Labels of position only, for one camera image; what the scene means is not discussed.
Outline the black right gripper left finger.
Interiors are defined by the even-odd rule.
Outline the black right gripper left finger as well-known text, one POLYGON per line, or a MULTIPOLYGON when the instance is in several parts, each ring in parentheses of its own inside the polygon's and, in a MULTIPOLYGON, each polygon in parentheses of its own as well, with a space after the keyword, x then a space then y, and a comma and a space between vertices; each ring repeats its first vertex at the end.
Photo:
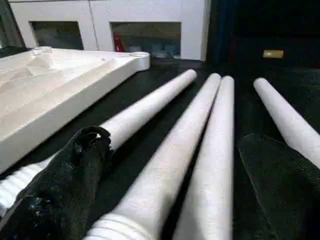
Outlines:
POLYGON ((80 240, 112 153, 106 129, 79 130, 16 196, 0 222, 0 238, 80 240))

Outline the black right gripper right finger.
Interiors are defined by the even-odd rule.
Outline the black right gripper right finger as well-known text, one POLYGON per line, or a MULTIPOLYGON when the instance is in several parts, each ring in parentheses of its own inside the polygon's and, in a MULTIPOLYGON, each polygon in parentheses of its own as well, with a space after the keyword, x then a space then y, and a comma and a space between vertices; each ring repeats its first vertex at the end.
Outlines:
POLYGON ((320 238, 320 170, 288 145, 248 134, 237 148, 256 198, 279 240, 320 238))

